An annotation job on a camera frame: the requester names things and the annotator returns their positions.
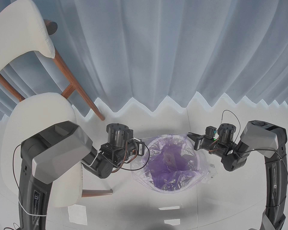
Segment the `wooden chair frame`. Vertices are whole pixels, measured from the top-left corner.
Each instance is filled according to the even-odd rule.
[[[44,20],[48,34],[51,35],[56,32],[57,24],[50,20]],[[52,59],[56,66],[60,69],[63,75],[67,78],[70,82],[68,87],[62,92],[62,96],[68,99],[68,97],[76,90],[81,97],[85,100],[85,102],[89,105],[89,107],[94,111],[94,113],[101,119],[105,120],[105,117],[101,114],[97,106],[94,102],[90,99],[90,97],[86,94],[82,86],[79,84],[77,79],[74,77],[60,54],[58,53],[57,49],[55,48],[55,58]],[[19,101],[23,101],[25,98],[15,89],[12,85],[9,84],[8,81],[0,74],[0,84],[2,84],[13,96],[15,96]]]

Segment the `transparent plastic liner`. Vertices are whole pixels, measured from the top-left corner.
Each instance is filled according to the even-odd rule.
[[[146,167],[133,171],[134,180],[160,193],[177,193],[199,183],[209,173],[210,164],[202,150],[194,150],[194,142],[187,134],[167,134],[143,139],[150,150]],[[130,163],[131,169],[141,167],[148,159],[136,157]]]

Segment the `curtain fold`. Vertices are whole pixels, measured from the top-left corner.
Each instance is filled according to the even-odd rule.
[[[112,111],[134,97],[151,111],[169,95],[186,107],[198,91],[210,106],[227,93],[288,102],[288,1],[34,0],[57,22],[51,39],[81,86]],[[0,10],[9,1],[2,1]],[[0,73],[30,97],[61,93],[68,81],[39,52]],[[74,92],[69,101],[85,116]],[[17,100],[0,86],[0,117]]]

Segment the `chair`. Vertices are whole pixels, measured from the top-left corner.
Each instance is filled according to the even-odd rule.
[[[19,15],[25,15],[23,18],[26,21],[20,22],[16,20],[16,18],[20,18]],[[7,17],[10,19],[8,28],[4,27],[5,18]],[[30,30],[28,31],[36,30],[37,36],[35,36],[35,33],[34,36],[27,34],[26,24],[29,24]],[[55,123],[67,120],[77,123],[74,110],[66,98],[71,94],[72,89],[75,88],[77,91],[81,91],[82,88],[73,80],[74,76],[66,67],[57,51],[55,51],[40,12],[31,0],[17,0],[0,12],[0,30],[2,31],[0,38],[0,69],[14,58],[28,51],[38,50],[46,57],[51,58],[56,53],[55,59],[57,60],[55,63],[62,67],[61,70],[66,72],[72,81],[62,95],[58,93],[43,93],[25,99],[1,76],[1,83],[20,101],[7,122],[1,150],[1,171],[4,183],[18,196],[18,188],[14,181],[12,170],[14,149],[23,140]],[[14,159],[17,182],[19,182],[20,178],[21,161],[20,148],[18,148]],[[83,190],[82,164],[79,162],[53,182],[49,206],[71,206],[81,197],[103,196],[112,193],[112,190]]]

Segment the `robotic arm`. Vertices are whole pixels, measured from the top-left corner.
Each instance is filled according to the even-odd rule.
[[[195,150],[205,149],[210,154],[221,157],[221,162],[227,171],[234,171],[244,166],[253,149],[264,155],[267,200],[260,230],[281,230],[285,221],[283,212],[288,176],[286,129],[264,121],[249,121],[238,144],[233,142],[235,131],[234,125],[221,124],[218,129],[207,127],[204,135],[190,133],[188,137],[195,141]],[[217,139],[214,138],[216,132],[219,135]]]
[[[52,183],[79,161],[104,179],[113,172],[113,164],[121,167],[130,156],[144,155],[145,143],[133,139],[132,129],[109,124],[107,132],[108,142],[99,153],[81,127],[70,121],[52,125],[21,143],[19,229],[45,229]]]

